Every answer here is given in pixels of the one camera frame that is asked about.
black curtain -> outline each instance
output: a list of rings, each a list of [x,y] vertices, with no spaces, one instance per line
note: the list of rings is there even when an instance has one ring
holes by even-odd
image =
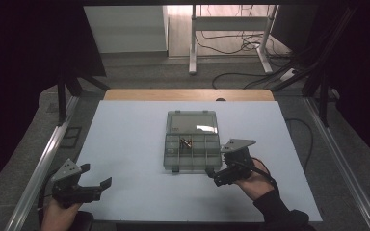
[[[370,147],[370,1],[361,1],[327,66],[337,109]]]
[[[82,6],[0,1],[0,171],[39,106],[40,93],[73,69],[105,76]]]

white tabletop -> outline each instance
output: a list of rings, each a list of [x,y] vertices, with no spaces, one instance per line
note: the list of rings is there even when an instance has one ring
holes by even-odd
[[[79,184],[96,186],[108,177],[113,184],[81,210],[109,221],[263,221],[236,185],[217,187],[206,174],[165,171],[167,113],[175,110],[215,111],[221,144],[256,140],[249,151],[269,168],[286,206],[321,221],[276,101],[101,101],[77,162],[91,170]]]

metal stand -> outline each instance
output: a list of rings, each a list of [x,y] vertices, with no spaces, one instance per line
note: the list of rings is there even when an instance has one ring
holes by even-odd
[[[266,42],[275,20],[278,5],[275,5],[269,16],[257,17],[197,17],[197,6],[192,9],[192,32],[191,47],[189,49],[189,73],[197,73],[197,48],[195,45],[196,31],[263,31],[263,39],[260,46],[256,49],[260,61],[262,62],[266,74],[273,73],[269,61],[265,54]]]
[[[324,125],[328,127],[327,124],[327,103],[328,103],[328,75],[325,73],[326,62],[330,57],[332,49],[337,44],[339,38],[344,32],[345,27],[354,15],[357,7],[348,6],[341,16],[337,26],[335,27],[327,45],[324,47],[323,53],[320,55],[318,60],[307,70],[302,73],[295,74],[289,80],[274,86],[271,91],[282,90],[285,87],[295,83],[296,81],[302,79],[309,75],[308,80],[305,82],[302,93],[305,97],[311,97],[314,95],[315,91],[320,88],[320,105],[319,105],[319,117],[323,121]]]
[[[73,69],[75,73],[77,73],[82,79],[87,80],[89,83],[95,85],[96,87],[107,91],[110,89],[107,85],[101,83],[100,81],[94,79],[92,76],[79,71],[78,69]],[[72,96],[80,96],[83,92],[83,88],[81,87],[77,77],[70,77],[65,73],[65,68],[62,67],[61,74],[59,75],[58,79],[58,100],[59,100],[59,126],[62,126],[66,120],[66,88]]]

person's arm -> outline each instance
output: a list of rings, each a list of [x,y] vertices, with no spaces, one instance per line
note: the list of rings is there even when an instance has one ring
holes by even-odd
[[[44,210],[41,231],[67,231],[82,204],[73,204],[65,209],[55,199],[51,199]]]
[[[257,160],[254,165],[269,173],[267,168]],[[308,214],[301,211],[289,211],[269,181],[257,172],[252,172],[246,180],[235,182],[253,201],[253,205],[263,214],[265,223],[263,230],[298,231],[314,230],[308,226]]]

aluminum rail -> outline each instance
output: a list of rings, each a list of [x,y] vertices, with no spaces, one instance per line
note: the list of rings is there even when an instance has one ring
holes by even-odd
[[[304,97],[304,103],[309,109],[320,133],[329,148],[330,154],[334,159],[342,177],[344,178],[347,187],[350,190],[358,208],[360,209],[366,223],[370,228],[370,200],[365,190],[359,184],[356,176],[351,170],[347,160],[345,159],[341,149],[339,148],[334,136],[332,135],[330,129],[324,126],[324,123],[318,116],[318,109],[314,103],[314,100]]]
[[[53,161],[57,149],[59,148],[60,142],[65,135],[67,126],[70,124],[71,118],[74,114],[74,109],[77,105],[79,98],[72,96],[67,104],[67,117],[62,126],[57,126],[50,138],[47,146],[41,154],[40,160],[29,180],[28,185],[25,188],[22,196],[17,202],[16,207],[13,210],[13,214],[5,228],[5,230],[17,231],[20,230],[25,222],[29,211],[32,208],[33,202],[39,193],[40,185],[42,184],[47,171]]]

